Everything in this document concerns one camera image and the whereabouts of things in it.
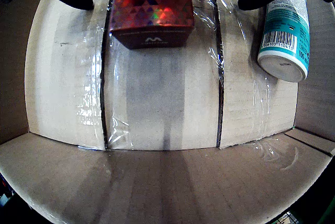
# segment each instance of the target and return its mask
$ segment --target printed logo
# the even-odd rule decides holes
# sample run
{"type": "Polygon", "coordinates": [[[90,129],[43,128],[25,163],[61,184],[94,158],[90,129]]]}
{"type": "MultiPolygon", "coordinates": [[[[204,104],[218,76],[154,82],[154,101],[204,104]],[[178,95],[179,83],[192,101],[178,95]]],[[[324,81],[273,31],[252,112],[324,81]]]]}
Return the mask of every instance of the printed logo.
{"type": "Polygon", "coordinates": [[[146,42],[156,42],[156,41],[162,41],[162,39],[160,39],[159,37],[155,37],[154,39],[152,39],[151,37],[148,37],[147,39],[146,39],[146,42]]]}

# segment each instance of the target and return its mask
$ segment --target cardboard flap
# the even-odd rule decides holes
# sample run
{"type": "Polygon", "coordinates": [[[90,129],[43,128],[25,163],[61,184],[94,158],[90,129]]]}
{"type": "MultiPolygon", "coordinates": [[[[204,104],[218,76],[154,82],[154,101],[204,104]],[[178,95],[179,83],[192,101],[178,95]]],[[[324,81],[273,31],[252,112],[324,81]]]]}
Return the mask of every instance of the cardboard flap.
{"type": "Polygon", "coordinates": [[[27,133],[0,153],[6,180],[53,223],[266,223],[331,160],[284,134],[223,150],[102,152],[27,133]]]}
{"type": "Polygon", "coordinates": [[[335,142],[309,134],[297,128],[292,129],[291,131],[288,131],[285,134],[307,145],[310,145],[311,147],[314,147],[330,155],[331,157],[335,155],[335,142]]]}

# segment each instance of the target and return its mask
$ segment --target cardboard box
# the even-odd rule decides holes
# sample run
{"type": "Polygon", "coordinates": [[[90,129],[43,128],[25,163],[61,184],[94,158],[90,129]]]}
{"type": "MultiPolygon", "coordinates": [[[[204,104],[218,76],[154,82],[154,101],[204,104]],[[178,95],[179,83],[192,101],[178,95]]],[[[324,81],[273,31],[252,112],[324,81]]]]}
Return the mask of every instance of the cardboard box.
{"type": "Polygon", "coordinates": [[[193,27],[192,0],[113,0],[110,29],[128,49],[181,47],[193,27]]]}

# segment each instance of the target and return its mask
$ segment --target can lid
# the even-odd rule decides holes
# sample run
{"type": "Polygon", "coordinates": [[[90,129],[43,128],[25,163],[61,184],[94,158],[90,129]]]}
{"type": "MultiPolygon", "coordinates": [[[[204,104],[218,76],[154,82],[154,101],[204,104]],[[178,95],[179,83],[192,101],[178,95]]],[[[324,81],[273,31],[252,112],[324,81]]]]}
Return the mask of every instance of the can lid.
{"type": "Polygon", "coordinates": [[[258,63],[268,74],[288,82],[297,83],[307,77],[305,66],[295,57],[283,52],[261,52],[258,63]]]}

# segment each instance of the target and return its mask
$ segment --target cardboard divider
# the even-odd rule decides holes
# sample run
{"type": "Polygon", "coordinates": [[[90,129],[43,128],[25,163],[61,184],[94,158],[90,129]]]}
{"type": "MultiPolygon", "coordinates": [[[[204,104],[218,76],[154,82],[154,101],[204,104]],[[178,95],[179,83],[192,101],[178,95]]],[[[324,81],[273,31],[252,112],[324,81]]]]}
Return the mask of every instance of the cardboard divider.
{"type": "Polygon", "coordinates": [[[333,157],[335,155],[335,142],[301,131],[297,128],[285,133],[286,135],[299,140],[323,153],[333,157]]]}

